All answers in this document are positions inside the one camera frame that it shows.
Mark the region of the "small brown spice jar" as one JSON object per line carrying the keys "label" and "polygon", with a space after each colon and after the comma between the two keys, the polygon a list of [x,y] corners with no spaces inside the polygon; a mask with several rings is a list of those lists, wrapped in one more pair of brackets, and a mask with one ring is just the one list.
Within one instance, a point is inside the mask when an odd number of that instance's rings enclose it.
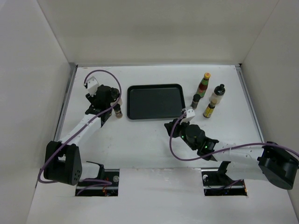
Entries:
{"label": "small brown spice jar", "polygon": [[119,104],[117,104],[114,107],[114,113],[115,113],[116,118],[118,118],[118,119],[122,118],[121,106]]}

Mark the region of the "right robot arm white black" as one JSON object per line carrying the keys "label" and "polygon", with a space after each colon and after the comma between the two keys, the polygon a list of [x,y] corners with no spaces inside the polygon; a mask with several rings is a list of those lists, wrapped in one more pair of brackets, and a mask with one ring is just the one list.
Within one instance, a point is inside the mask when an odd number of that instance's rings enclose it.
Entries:
{"label": "right robot arm white black", "polygon": [[193,160],[220,162],[217,180],[229,184],[237,180],[263,180],[291,190],[299,169],[299,154],[275,142],[231,145],[211,139],[198,126],[174,119],[165,123],[169,138],[180,137],[197,157]]}

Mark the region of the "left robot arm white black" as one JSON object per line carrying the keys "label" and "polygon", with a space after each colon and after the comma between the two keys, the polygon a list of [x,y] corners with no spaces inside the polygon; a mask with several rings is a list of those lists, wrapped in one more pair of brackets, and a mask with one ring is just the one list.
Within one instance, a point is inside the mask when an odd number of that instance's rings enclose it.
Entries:
{"label": "left robot arm white black", "polygon": [[100,171],[100,165],[94,162],[83,164],[79,149],[95,131],[103,127],[120,96],[118,89],[103,84],[93,94],[86,94],[90,106],[80,122],[65,137],[47,144],[45,164],[40,172],[47,182],[74,186],[79,181],[89,179],[94,186],[103,184],[105,174]]}

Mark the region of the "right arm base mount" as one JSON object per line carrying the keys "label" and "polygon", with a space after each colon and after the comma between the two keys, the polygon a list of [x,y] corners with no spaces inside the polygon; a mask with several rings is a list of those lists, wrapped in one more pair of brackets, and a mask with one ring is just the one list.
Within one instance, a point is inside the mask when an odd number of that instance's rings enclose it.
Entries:
{"label": "right arm base mount", "polygon": [[224,161],[218,168],[201,169],[205,196],[247,196],[244,180],[232,180],[226,175],[230,162]]}

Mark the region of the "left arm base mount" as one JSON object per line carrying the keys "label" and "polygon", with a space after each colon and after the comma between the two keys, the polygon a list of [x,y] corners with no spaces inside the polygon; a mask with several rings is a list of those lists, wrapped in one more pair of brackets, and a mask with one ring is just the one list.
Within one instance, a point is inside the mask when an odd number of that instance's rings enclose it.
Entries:
{"label": "left arm base mount", "polygon": [[119,169],[106,169],[103,164],[88,161],[83,163],[82,171],[75,196],[118,196]]}

